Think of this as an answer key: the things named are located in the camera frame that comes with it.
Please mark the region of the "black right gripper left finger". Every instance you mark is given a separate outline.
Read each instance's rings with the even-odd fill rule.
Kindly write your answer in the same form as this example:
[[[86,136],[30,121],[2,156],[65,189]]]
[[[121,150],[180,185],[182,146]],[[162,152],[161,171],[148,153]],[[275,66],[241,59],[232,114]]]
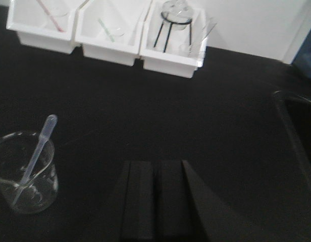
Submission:
[[[154,241],[153,167],[147,161],[125,161],[112,241]]]

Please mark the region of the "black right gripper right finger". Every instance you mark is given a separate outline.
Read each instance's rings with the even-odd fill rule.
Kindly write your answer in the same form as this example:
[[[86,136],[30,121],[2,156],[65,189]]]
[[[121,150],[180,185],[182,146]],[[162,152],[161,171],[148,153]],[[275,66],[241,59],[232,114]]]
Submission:
[[[156,174],[160,241],[261,241],[261,229],[212,192],[186,160],[164,160]]]

